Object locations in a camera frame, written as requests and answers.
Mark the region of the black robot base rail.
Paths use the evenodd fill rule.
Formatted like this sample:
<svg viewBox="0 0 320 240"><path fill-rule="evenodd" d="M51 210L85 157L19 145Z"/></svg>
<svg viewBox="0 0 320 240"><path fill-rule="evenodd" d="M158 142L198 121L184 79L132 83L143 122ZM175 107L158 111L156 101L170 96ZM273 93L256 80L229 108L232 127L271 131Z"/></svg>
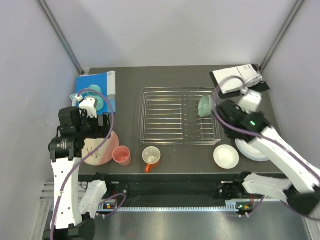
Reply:
<svg viewBox="0 0 320 240"><path fill-rule="evenodd" d="M215 201L244 199L252 201L258 196L241 187L237 174L80 174L80 183L106 181L107 197L124 193L129 200L147 196L208 196Z"/></svg>

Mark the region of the white bowl orange outside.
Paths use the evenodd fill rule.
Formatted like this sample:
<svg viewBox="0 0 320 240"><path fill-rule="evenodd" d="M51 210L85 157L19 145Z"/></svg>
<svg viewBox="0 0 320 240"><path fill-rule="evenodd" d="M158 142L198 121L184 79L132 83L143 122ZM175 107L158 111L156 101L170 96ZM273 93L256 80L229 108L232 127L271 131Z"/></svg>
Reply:
<svg viewBox="0 0 320 240"><path fill-rule="evenodd" d="M239 164L240 156L234 147L223 144L214 150L213 159L220 168L230 170Z"/></svg>

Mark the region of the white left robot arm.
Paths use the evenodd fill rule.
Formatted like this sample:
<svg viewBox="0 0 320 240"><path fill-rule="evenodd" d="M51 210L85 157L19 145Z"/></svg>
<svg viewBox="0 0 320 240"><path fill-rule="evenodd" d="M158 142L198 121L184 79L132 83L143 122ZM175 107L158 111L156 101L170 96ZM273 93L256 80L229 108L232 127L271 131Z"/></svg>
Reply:
<svg viewBox="0 0 320 240"><path fill-rule="evenodd" d="M96 233L95 215L102 198L109 198L114 187L106 173L96 173L86 180L87 190L79 198L80 165L102 147L114 126L112 114L93 116L76 106L58 113L60 125L48 145L54 176L54 205L45 240L92 240ZM82 150L86 140L101 140L85 157Z"/></svg>

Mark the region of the white plate blue rim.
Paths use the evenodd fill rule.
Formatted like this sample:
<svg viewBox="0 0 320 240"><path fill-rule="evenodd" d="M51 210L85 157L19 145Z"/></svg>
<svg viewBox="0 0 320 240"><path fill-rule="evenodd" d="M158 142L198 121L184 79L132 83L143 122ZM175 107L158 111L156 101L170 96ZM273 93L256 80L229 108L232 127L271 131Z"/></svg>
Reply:
<svg viewBox="0 0 320 240"><path fill-rule="evenodd" d="M238 150L248 159L255 161L255 162L267 162L269 159L262 154L259 150L255 149L244 140L236 139L235 145Z"/></svg>

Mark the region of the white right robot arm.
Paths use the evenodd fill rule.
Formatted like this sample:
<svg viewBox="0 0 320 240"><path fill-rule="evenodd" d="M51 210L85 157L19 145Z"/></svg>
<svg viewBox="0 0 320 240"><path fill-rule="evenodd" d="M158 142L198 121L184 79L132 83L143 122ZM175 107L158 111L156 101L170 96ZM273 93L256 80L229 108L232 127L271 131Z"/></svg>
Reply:
<svg viewBox="0 0 320 240"><path fill-rule="evenodd" d="M214 104L212 113L230 139L245 141L265 155L285 178L243 171L230 184L239 198L249 194L277 199L309 217L320 205L320 170L301 157L279 135L261 111L246 112L232 100Z"/></svg>

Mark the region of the mint green ceramic bowl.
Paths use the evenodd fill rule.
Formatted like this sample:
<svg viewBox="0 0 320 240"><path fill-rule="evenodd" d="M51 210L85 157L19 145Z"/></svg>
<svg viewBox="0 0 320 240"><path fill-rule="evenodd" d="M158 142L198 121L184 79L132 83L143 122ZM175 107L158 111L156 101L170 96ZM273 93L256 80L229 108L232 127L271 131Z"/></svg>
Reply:
<svg viewBox="0 0 320 240"><path fill-rule="evenodd" d="M201 118L209 117L213 115L213 98L210 95L203 96L198 104L198 115Z"/></svg>

